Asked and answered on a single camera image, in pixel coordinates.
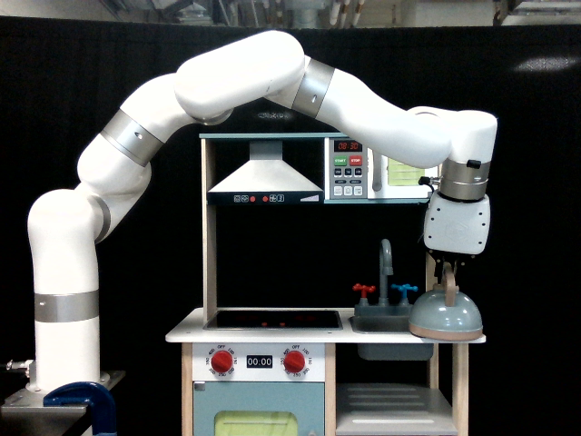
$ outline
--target digital display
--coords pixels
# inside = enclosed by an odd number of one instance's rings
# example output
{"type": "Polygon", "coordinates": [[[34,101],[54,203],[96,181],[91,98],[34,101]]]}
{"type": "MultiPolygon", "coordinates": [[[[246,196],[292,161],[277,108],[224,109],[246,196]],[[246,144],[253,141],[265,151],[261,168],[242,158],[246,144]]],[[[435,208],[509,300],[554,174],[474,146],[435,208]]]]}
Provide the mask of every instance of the digital display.
{"type": "Polygon", "coordinates": [[[246,356],[246,368],[272,368],[272,356],[246,356]]]}
{"type": "Polygon", "coordinates": [[[339,152],[362,152],[363,145],[356,141],[335,141],[335,153],[339,152]]]}

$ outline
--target red faucet handle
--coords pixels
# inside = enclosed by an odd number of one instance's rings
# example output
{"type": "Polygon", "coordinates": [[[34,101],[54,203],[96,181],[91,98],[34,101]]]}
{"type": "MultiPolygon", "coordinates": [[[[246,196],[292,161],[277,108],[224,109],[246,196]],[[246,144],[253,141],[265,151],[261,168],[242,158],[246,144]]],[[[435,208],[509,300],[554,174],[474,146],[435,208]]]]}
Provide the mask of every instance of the red faucet handle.
{"type": "Polygon", "coordinates": [[[358,292],[361,291],[361,298],[367,298],[368,293],[375,292],[375,286],[365,286],[364,284],[355,283],[353,286],[353,291],[358,292]]]}

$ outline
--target oven window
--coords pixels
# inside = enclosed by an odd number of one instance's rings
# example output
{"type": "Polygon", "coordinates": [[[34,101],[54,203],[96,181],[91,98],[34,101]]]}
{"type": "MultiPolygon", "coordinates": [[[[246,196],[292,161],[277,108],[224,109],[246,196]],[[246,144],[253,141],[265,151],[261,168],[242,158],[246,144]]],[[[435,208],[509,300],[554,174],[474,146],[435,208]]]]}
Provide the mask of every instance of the oven window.
{"type": "Polygon", "coordinates": [[[221,411],[215,436],[299,436],[297,418],[287,411],[221,411]]]}

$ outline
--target light blue oven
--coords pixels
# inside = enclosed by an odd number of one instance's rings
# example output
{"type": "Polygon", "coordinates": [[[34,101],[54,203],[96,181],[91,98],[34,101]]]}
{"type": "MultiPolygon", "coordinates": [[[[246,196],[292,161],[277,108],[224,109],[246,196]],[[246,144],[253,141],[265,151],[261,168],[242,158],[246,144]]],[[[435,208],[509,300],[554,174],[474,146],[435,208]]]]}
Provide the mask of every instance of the light blue oven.
{"type": "Polygon", "coordinates": [[[194,384],[195,436],[323,436],[324,427],[322,382],[194,384]]]}

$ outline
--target stovetop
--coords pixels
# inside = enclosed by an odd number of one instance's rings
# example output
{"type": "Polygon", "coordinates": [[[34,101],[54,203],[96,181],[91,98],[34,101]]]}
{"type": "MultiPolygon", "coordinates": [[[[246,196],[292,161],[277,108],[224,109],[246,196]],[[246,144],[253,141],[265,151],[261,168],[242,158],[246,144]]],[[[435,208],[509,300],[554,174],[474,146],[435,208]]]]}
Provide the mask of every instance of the stovetop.
{"type": "Polygon", "coordinates": [[[337,311],[217,311],[204,326],[207,330],[322,329],[341,330],[337,311]]]}

